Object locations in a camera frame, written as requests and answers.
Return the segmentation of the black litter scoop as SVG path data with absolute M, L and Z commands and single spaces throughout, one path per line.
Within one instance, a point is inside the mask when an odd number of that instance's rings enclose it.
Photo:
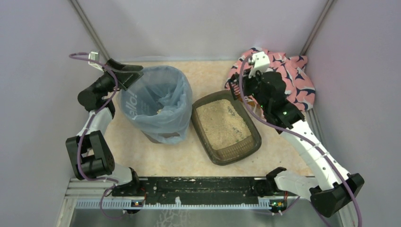
M 233 74 L 228 80 L 227 80 L 227 85 L 228 88 L 233 96 L 234 100 L 237 100 L 240 98 L 240 89 L 239 89 L 239 74 Z

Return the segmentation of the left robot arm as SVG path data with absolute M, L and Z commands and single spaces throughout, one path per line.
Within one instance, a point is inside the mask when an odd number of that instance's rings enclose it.
M 112 182 L 112 196 L 135 196 L 141 193 L 141 183 L 135 170 L 116 164 L 104 138 L 114 119 L 112 97 L 118 90 L 126 91 L 143 75 L 143 67 L 127 65 L 109 59 L 100 64 L 89 59 L 103 71 L 94 83 L 78 94 L 78 102 L 89 113 L 83 129 L 66 140 L 66 149 L 78 180 Z

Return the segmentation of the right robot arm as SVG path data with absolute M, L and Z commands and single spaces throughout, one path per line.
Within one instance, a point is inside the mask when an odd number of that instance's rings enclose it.
M 252 95 L 260 104 L 264 119 L 287 140 L 310 167 L 314 178 L 308 178 L 278 167 L 268 174 L 269 182 L 277 191 L 287 191 L 308 199 L 315 210 L 324 217 L 353 203 L 358 224 L 362 215 L 356 200 L 365 183 L 363 177 L 350 174 L 316 138 L 301 111 L 285 94 L 286 83 L 278 72 L 257 72 L 254 76 L 239 76 L 240 95 Z

